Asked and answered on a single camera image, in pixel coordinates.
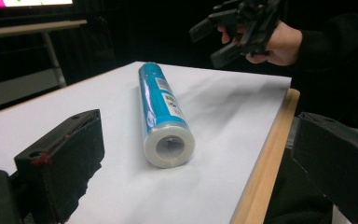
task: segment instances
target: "screen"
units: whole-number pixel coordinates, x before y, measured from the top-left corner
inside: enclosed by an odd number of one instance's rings
[[[0,7],[29,7],[72,4],[72,0],[0,0]]]

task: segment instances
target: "blue label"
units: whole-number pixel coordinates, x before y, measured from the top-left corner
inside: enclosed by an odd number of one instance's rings
[[[178,121],[187,126],[171,87],[156,63],[145,63],[139,69],[139,84],[148,132],[166,121]]]

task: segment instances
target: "white table surface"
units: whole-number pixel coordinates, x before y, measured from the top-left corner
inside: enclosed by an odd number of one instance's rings
[[[0,111],[0,170],[74,114],[100,109],[105,156],[68,223],[229,223],[291,78],[159,64],[196,139],[185,165],[144,155],[131,63]]]

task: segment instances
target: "hand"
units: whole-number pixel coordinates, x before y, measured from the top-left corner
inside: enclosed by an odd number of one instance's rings
[[[226,44],[231,37],[228,35],[225,26],[218,26],[217,30],[222,32],[222,43]],[[243,25],[237,26],[237,33],[243,34],[246,28]],[[239,41],[241,37],[236,36],[232,41]],[[266,50],[269,55],[250,53],[246,54],[246,59],[251,63],[269,62],[280,66],[290,65],[296,62],[298,50],[302,41],[301,31],[294,29],[282,21],[278,22],[277,27],[267,43]]]

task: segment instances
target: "clear plastic film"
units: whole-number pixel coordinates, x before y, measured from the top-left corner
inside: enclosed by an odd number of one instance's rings
[[[190,160],[194,136],[167,79],[156,63],[139,69],[142,123],[146,158],[160,168],[172,168]]]

